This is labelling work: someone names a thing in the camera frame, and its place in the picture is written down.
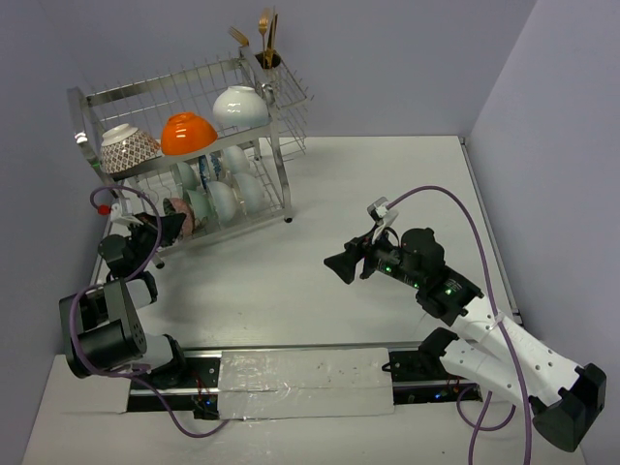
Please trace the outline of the mint bowl gold rim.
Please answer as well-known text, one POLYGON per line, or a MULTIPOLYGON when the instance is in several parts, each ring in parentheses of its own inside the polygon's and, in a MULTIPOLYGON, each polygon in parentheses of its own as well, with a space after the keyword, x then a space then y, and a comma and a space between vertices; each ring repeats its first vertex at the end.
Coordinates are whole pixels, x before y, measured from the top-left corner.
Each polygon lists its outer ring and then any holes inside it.
POLYGON ((206 194, 188 189, 184 191, 183 196, 184 200, 193 209, 197 227, 205 227, 213 215, 211 204, 206 194))

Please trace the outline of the white bowl orange stack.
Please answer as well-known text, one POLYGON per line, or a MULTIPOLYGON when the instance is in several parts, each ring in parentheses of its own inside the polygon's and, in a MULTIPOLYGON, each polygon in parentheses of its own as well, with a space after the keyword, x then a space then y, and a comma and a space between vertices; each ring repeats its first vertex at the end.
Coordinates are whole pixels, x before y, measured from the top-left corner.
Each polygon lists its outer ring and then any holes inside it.
POLYGON ((223 224, 231 222, 238 207, 233 189, 223 182, 209 181, 206 183, 206 190, 212 198, 219 221, 223 224))

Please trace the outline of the blue floral bowl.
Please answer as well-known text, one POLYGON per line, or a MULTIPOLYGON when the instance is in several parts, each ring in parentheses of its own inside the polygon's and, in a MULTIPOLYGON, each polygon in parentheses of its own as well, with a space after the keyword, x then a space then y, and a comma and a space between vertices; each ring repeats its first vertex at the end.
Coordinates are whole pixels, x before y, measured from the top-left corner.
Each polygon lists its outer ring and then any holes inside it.
POLYGON ((208 155, 209 179, 222 181, 226 177, 226 169, 220 156, 215 153, 208 155))

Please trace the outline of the white bowl front stack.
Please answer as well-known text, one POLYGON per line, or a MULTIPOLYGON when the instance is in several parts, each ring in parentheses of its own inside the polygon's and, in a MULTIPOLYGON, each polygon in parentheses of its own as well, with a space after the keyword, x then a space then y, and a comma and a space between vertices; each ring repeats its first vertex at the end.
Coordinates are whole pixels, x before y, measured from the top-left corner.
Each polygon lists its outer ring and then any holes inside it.
POLYGON ((261 182, 248 172, 234 174, 237 191, 247 214, 258 214, 268 206, 261 182))

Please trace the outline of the brown lattice pattern bowl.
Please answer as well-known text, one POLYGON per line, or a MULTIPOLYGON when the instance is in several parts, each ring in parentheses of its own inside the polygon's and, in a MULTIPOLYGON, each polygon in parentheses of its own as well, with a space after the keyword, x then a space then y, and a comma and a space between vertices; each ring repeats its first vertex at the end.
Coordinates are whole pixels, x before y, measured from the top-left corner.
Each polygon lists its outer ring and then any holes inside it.
POLYGON ((157 158, 160 143, 138 127, 128 123, 115 126, 102 135, 101 167, 107 174, 117 174, 157 158))

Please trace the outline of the white orange bottom bowl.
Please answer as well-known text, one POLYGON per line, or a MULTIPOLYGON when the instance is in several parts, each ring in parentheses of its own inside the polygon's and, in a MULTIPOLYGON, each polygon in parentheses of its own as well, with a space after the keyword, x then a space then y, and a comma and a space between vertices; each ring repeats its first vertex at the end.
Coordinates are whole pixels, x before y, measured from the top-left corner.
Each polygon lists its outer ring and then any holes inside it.
POLYGON ((175 114, 165 124, 161 149, 166 156, 187 155, 204 149, 218 139, 213 126, 201 116, 188 111, 175 114))

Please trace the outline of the white bowl brown pattern stack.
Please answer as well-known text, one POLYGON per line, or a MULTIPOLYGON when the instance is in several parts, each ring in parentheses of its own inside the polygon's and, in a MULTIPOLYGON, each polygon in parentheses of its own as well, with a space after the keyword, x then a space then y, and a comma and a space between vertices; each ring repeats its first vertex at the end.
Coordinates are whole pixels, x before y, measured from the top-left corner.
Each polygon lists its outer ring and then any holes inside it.
POLYGON ((264 99, 253 87, 228 87, 215 100, 212 108, 215 120, 226 126, 255 128, 269 123, 270 116, 264 99))

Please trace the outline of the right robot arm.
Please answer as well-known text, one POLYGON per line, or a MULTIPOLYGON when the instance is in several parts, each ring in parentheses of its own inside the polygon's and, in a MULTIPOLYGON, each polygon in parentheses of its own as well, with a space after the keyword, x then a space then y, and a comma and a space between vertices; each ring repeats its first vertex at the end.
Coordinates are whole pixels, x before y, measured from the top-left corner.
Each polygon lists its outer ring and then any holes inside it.
POLYGON ((368 232, 324 264, 347 284, 360 267, 363 279, 381 272, 413 288, 421 308, 442 322, 420 346, 423 373, 468 379, 520 407, 557 449, 575 451, 603 410, 605 372, 558 354, 493 310, 478 286, 446 264, 431 229, 408 230, 397 245, 387 232, 368 232))

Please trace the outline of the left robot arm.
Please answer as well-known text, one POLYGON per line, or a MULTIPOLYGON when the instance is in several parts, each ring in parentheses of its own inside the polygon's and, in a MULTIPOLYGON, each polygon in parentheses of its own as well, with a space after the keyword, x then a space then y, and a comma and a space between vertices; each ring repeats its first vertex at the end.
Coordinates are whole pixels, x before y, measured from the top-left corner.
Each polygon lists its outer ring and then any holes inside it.
POLYGON ((189 374, 189 361, 178 342, 167 334, 152 336, 142 329, 128 284, 141 281, 155 302, 153 275, 141 266, 154 247, 172 244, 187 218, 184 213, 156 216, 142 212, 123 236, 111 233, 101 240, 98 254, 108 266, 103 285, 87 292, 77 305, 75 333, 87 360, 111 373, 124 367, 156 388, 173 388, 189 374))

